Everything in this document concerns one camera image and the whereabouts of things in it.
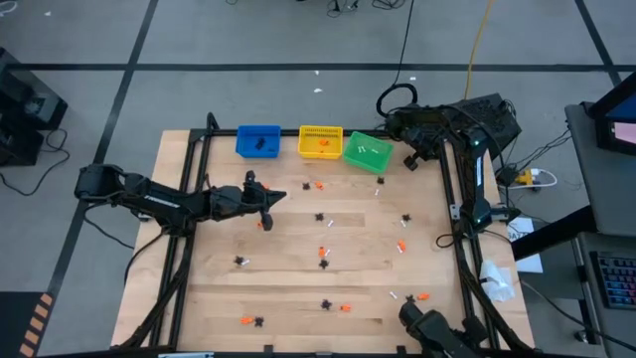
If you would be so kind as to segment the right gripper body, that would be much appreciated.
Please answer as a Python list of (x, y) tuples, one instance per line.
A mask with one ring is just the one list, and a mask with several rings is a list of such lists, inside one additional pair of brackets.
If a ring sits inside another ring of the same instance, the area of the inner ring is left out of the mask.
[(404, 127), (398, 131), (399, 138), (418, 154), (434, 154), (437, 145), (437, 127), (419, 125)]

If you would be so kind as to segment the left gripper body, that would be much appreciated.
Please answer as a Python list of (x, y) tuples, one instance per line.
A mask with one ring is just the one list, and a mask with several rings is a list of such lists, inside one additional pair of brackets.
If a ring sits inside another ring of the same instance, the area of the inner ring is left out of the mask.
[(213, 187), (211, 189), (211, 218), (230, 219), (253, 214), (260, 206), (242, 200), (242, 190), (237, 186)]

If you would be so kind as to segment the green plastic basket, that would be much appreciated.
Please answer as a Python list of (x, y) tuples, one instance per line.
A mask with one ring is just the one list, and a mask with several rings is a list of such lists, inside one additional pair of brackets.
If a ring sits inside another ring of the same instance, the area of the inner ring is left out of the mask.
[[(361, 152), (360, 146), (367, 151)], [(387, 141), (359, 131), (353, 131), (344, 150), (343, 157), (347, 164), (360, 167), (375, 174), (384, 174), (389, 166), (394, 146)]]

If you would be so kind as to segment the blue plastic basket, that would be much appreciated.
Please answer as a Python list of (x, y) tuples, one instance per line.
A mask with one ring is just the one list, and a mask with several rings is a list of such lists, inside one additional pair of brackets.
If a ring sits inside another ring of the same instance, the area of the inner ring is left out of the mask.
[[(279, 125), (241, 125), (237, 131), (236, 153), (243, 158), (276, 158), (280, 150), (281, 128)], [(265, 139), (264, 146), (257, 150), (255, 145), (260, 138)]]

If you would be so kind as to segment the yellow plastic basket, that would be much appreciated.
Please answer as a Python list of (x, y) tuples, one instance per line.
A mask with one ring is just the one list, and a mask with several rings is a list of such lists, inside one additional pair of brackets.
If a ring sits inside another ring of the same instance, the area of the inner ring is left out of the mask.
[[(339, 159), (343, 153), (344, 129), (339, 126), (301, 125), (298, 135), (298, 153), (306, 159)], [(321, 146), (320, 139), (329, 140)]]

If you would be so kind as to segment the black computer tower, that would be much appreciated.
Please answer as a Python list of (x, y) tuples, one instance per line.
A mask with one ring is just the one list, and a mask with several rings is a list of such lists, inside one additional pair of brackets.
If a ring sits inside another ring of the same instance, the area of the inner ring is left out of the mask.
[(385, 119), (399, 116), (403, 127), (433, 125), (437, 136), (444, 133), (460, 134), (471, 129), (486, 129), (487, 148), (491, 158), (496, 159), (521, 133), (514, 106), (501, 98), (498, 93), (463, 99), (451, 104), (420, 106), (417, 96), (411, 103), (382, 112), (381, 101), (377, 101), (377, 111)]

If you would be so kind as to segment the black power adapter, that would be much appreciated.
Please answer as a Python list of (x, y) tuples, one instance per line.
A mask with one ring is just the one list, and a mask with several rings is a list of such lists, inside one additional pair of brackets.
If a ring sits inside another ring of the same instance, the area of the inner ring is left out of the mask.
[(504, 166), (496, 175), (496, 181), (500, 186), (510, 187), (519, 176), (519, 170), (514, 166)]

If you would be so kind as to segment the white crumpled plastic bag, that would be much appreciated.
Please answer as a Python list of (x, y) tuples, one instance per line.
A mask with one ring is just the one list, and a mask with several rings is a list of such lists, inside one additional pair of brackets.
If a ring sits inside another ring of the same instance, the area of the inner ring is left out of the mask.
[(493, 301), (504, 302), (515, 297), (512, 275), (508, 268), (499, 268), (492, 261), (484, 261), (479, 281), (486, 295)]

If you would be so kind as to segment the white paper sheet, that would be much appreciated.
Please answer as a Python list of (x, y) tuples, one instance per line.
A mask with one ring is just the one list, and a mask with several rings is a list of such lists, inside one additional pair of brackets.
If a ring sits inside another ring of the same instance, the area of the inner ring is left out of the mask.
[[(517, 217), (507, 226), (508, 236), (511, 242), (532, 233), (535, 230), (532, 219)], [(516, 261), (517, 271), (526, 273), (543, 273), (543, 265), (539, 254)]]

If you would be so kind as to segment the grey desk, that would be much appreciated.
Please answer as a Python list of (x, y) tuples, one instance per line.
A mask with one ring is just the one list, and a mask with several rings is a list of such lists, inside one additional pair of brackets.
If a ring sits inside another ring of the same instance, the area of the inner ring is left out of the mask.
[(597, 231), (636, 237), (636, 156), (599, 148), (582, 105), (570, 104), (564, 112)]

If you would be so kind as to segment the black computer monitor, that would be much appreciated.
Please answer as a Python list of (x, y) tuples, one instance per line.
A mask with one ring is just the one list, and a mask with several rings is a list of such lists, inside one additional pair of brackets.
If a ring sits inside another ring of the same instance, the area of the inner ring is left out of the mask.
[(586, 108), (601, 149), (636, 156), (636, 72)]

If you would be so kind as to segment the black equipment case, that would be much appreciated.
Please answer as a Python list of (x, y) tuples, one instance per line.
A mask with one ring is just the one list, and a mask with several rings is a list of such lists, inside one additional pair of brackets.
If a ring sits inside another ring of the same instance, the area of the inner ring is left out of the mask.
[(0, 167), (37, 163), (44, 131), (59, 128), (68, 104), (0, 47)]

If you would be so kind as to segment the backlit keyboard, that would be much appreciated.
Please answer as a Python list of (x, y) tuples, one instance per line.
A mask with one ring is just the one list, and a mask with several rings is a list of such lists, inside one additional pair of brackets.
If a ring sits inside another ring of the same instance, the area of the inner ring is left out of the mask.
[(636, 310), (636, 257), (591, 252), (590, 259), (605, 306)]

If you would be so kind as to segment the black mat orange stripes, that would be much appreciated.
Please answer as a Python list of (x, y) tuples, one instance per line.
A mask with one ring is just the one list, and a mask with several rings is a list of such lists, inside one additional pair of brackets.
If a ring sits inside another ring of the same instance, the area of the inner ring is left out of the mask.
[(35, 358), (51, 318), (49, 292), (0, 291), (0, 358)]

